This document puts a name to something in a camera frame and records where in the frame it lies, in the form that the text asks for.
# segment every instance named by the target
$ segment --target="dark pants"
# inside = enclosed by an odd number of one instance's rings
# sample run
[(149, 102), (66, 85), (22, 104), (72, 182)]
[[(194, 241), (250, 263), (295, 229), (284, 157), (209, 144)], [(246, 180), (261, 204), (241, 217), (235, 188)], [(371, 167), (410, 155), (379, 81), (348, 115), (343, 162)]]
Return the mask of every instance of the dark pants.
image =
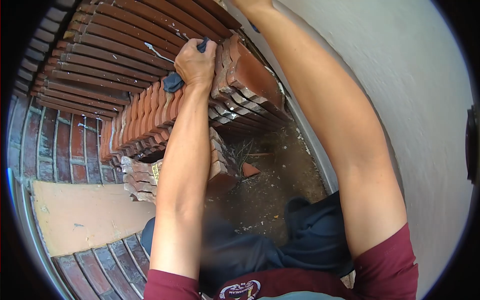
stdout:
[[(222, 285), (245, 274), (276, 268), (302, 268), (345, 276), (353, 262), (345, 238), (338, 192), (310, 204), (292, 198), (285, 208), (288, 242), (277, 247), (259, 234), (237, 234), (226, 220), (205, 216), (200, 291), (212, 296)], [(150, 254), (155, 218), (142, 232), (142, 245)]]

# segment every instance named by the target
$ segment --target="concrete floor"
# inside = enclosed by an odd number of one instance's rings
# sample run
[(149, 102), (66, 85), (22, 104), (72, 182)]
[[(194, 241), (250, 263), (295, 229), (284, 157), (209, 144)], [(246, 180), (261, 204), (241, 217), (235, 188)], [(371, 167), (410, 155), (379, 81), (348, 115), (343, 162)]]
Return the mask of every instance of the concrete floor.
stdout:
[[(312, 203), (326, 197), (296, 123), (232, 146), (239, 166), (245, 159), (261, 173), (243, 178), (227, 195), (209, 199), (207, 210), (218, 209), (238, 233), (264, 234), (276, 245), (283, 245), (287, 241), (284, 206), (290, 197), (302, 195)], [(246, 156), (257, 153), (271, 155)]]

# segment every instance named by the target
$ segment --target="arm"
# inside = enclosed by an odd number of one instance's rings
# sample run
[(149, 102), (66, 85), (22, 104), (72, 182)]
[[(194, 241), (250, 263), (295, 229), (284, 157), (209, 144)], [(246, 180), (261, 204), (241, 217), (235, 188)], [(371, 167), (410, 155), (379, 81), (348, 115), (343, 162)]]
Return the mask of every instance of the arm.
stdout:
[(382, 127), (368, 99), (307, 33), (272, 0), (233, 0), (259, 29), (337, 174), (353, 258), (407, 222)]
[(150, 269), (198, 279), (201, 219), (210, 169), (208, 96), (214, 76), (215, 42), (205, 53), (191, 39), (175, 59), (185, 99), (175, 121), (158, 179)]

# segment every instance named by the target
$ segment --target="shirt sleeve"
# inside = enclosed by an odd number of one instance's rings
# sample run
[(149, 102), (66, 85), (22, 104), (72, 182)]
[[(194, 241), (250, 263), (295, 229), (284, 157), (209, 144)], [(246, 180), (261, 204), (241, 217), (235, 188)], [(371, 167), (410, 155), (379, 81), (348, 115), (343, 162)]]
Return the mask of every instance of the shirt sleeve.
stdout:
[(149, 270), (145, 300), (199, 300), (198, 281), (177, 274)]
[(363, 299), (415, 299), (419, 277), (408, 223), (355, 261), (353, 291)]

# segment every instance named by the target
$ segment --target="left arm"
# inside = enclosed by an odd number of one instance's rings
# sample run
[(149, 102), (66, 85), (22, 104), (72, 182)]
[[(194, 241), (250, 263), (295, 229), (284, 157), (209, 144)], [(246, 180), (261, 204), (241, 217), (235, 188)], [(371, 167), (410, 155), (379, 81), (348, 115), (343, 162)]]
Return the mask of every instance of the left arm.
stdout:
[(191, 39), (175, 68), (185, 84), (185, 99), (168, 141), (158, 179), (150, 269), (198, 279), (201, 221), (210, 169), (208, 96), (214, 76), (215, 42), (205, 53)]

